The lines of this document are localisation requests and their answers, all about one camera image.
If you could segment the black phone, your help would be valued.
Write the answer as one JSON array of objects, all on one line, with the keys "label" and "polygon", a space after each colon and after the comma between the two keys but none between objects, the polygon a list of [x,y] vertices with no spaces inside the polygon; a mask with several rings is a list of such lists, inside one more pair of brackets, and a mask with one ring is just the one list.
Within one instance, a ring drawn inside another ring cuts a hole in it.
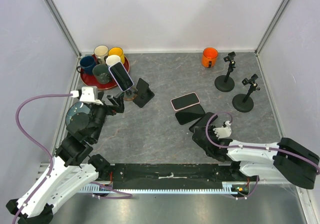
[{"label": "black phone", "polygon": [[195,131],[195,127],[205,127],[208,120],[214,115],[214,113],[212,112],[208,112],[206,113],[202,118],[200,118],[199,120],[197,120],[190,128],[189,131],[191,133],[194,133]]},{"label": "black phone", "polygon": [[180,125],[185,125],[194,120],[202,118],[205,115],[205,111],[200,104],[188,107],[175,114],[175,117]]}]

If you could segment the black flat-base phone stand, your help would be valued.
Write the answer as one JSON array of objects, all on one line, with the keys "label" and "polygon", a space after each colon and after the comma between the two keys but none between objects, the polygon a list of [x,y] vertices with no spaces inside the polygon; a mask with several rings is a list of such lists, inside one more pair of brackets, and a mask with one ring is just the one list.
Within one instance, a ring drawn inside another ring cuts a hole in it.
[{"label": "black flat-base phone stand", "polygon": [[136,86],[136,97],[133,102],[140,108],[143,108],[154,96],[154,92],[149,88],[149,83],[139,78]]}]

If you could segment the black round-base phone stand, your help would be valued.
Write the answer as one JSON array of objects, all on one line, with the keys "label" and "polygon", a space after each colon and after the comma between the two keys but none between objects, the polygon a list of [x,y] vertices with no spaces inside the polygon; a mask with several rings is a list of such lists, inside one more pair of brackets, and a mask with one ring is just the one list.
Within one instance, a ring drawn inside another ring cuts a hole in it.
[{"label": "black round-base phone stand", "polygon": [[236,68],[236,62],[234,60],[235,56],[235,52],[230,52],[226,57],[223,58],[225,62],[229,62],[229,65],[227,69],[227,74],[218,76],[214,81],[214,85],[219,91],[230,92],[235,87],[235,82],[233,78],[230,77],[230,73]]}]

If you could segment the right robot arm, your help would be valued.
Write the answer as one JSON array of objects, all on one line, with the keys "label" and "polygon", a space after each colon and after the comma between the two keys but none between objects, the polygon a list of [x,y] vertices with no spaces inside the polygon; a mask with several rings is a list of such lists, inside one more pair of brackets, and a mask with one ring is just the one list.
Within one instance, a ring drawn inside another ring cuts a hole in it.
[{"label": "right robot arm", "polygon": [[265,180],[287,180],[304,189],[314,188],[320,158],[290,138],[258,144],[219,138],[221,128],[215,126],[196,126],[192,131],[192,140],[208,157],[231,162],[229,175],[233,180],[258,176]]}]

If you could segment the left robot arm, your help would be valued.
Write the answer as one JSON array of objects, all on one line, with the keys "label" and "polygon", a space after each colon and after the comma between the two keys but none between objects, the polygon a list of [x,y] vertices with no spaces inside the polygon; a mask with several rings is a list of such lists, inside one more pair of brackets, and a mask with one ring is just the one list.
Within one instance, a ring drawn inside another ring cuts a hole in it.
[{"label": "left robot arm", "polygon": [[27,103],[54,98],[46,94],[25,100],[18,107],[15,120],[20,131],[49,157],[49,165],[35,184],[20,198],[11,199],[6,204],[14,215],[13,223],[50,223],[57,211],[81,188],[96,180],[106,180],[110,174],[110,163],[101,155],[91,155],[107,116],[124,112],[124,93],[108,95],[111,104],[102,100],[103,92],[94,93],[91,87],[73,90],[61,97],[77,98],[66,115],[67,137],[54,154],[21,126],[20,111]]}]

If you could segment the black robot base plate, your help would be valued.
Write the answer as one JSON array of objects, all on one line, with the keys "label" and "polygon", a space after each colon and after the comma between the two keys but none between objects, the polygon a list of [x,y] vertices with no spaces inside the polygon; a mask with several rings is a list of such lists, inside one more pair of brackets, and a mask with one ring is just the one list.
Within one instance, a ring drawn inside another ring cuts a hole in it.
[{"label": "black robot base plate", "polygon": [[117,163],[99,175],[98,181],[111,181],[115,189],[180,190],[221,189],[223,182],[256,181],[219,164],[134,164]]}]

